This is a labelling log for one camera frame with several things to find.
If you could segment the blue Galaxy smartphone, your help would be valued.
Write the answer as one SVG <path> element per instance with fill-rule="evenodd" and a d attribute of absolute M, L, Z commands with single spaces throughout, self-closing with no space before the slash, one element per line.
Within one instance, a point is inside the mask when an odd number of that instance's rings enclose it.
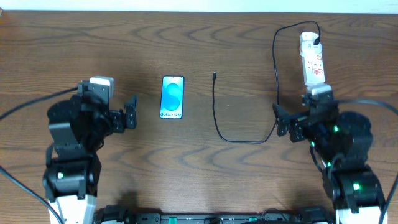
<path fill-rule="evenodd" d="M 166 75 L 163 77 L 159 113 L 161 119 L 182 119 L 184 87 L 184 76 Z"/>

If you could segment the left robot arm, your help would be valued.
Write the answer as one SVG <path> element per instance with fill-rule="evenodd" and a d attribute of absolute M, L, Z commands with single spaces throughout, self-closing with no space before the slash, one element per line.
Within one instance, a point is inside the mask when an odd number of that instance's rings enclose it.
<path fill-rule="evenodd" d="M 101 163 L 97 152 L 106 137 L 135 129 L 137 98 L 111 110 L 94 93 L 73 95 L 49 108 L 53 144 L 46 151 L 45 197 L 56 220 L 92 223 Z"/>

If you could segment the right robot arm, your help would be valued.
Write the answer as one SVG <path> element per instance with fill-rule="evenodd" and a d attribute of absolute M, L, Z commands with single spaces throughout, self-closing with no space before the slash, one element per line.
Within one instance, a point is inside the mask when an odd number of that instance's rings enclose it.
<path fill-rule="evenodd" d="M 308 140 L 313 155 L 324 163 L 323 188 L 338 223 L 384 223 L 386 199 L 380 181 L 366 161 L 373 142 L 371 123 L 362 114 L 340 112 L 337 103 L 313 104 L 289 114 L 273 105 L 277 134 L 292 142 Z"/>

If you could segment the white charger adapter plug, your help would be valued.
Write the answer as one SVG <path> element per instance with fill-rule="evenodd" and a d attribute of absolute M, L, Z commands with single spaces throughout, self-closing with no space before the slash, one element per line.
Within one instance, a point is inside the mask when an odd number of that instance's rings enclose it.
<path fill-rule="evenodd" d="M 302 32 L 300 35 L 300 47 L 302 50 L 321 49 L 320 38 L 314 32 Z"/>

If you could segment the white power strip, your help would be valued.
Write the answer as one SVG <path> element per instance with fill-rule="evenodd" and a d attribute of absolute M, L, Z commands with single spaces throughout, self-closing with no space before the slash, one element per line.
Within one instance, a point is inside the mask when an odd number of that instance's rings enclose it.
<path fill-rule="evenodd" d="M 302 57 L 303 77 L 306 86 L 314 86 L 325 82 L 323 68 L 322 45 L 314 45 L 311 41 L 302 42 L 300 45 Z"/>

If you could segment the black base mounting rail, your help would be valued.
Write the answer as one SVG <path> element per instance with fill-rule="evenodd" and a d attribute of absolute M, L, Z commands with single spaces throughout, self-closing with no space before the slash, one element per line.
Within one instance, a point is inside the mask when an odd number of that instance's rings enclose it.
<path fill-rule="evenodd" d="M 98 210 L 94 224 L 332 224 L 335 219 L 323 207 L 304 207 L 296 212 L 269 208 L 262 213 L 134 213 L 126 207 Z"/>

